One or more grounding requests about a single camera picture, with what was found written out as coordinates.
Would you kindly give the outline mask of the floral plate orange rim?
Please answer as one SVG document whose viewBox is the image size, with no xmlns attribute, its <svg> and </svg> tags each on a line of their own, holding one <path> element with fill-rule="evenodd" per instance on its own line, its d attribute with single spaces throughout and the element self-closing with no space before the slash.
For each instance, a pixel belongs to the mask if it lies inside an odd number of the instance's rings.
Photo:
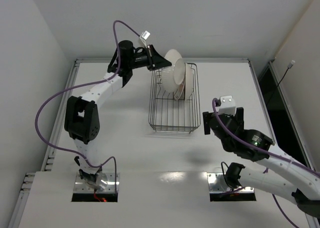
<svg viewBox="0 0 320 228">
<path fill-rule="evenodd" d="M 161 70 L 162 86 L 167 92 L 174 92 L 185 79 L 185 62 L 175 49 L 169 50 L 165 59 L 170 61 L 172 65 Z"/>
<path fill-rule="evenodd" d="M 188 100 L 193 92 L 193 72 L 191 66 L 185 63 L 185 95 L 184 99 Z"/>
</svg>

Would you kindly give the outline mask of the sunburst plate with glass rim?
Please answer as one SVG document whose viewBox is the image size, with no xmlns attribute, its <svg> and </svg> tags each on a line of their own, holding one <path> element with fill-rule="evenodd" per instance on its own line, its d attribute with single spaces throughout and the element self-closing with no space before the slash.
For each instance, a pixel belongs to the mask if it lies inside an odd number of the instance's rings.
<svg viewBox="0 0 320 228">
<path fill-rule="evenodd" d="M 183 95 L 184 90 L 185 90 L 185 80 L 183 80 L 182 83 L 179 84 L 177 90 L 173 93 L 174 100 L 179 100 Z"/>
</svg>

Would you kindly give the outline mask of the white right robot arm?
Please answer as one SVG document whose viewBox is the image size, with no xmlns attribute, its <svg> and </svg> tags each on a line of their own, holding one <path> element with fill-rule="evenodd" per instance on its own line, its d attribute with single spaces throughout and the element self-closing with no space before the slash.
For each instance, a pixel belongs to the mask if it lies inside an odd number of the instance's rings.
<svg viewBox="0 0 320 228">
<path fill-rule="evenodd" d="M 204 133 L 213 132 L 226 152 L 268 169 L 263 173 L 232 162 L 223 175 L 225 186 L 260 189 L 290 201 L 310 216 L 320 216 L 319 176 L 286 155 L 262 132 L 245 129 L 243 108 L 237 108 L 235 115 L 203 112 L 202 116 Z"/>
</svg>

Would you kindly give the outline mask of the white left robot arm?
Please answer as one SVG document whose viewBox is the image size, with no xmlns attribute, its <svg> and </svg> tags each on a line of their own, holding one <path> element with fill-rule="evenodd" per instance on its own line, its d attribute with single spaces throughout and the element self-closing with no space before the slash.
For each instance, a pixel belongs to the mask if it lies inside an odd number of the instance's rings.
<svg viewBox="0 0 320 228">
<path fill-rule="evenodd" d="M 101 188 L 102 164 L 98 158 L 95 139 L 100 131 L 99 109 L 106 100 L 123 88 L 133 76 L 133 70 L 146 67 L 158 70 L 172 63 L 153 47 L 135 48 L 128 40 L 119 42 L 101 83 L 92 86 L 82 95 L 67 100 L 64 129 L 76 145 L 79 175 L 88 186 Z"/>
</svg>

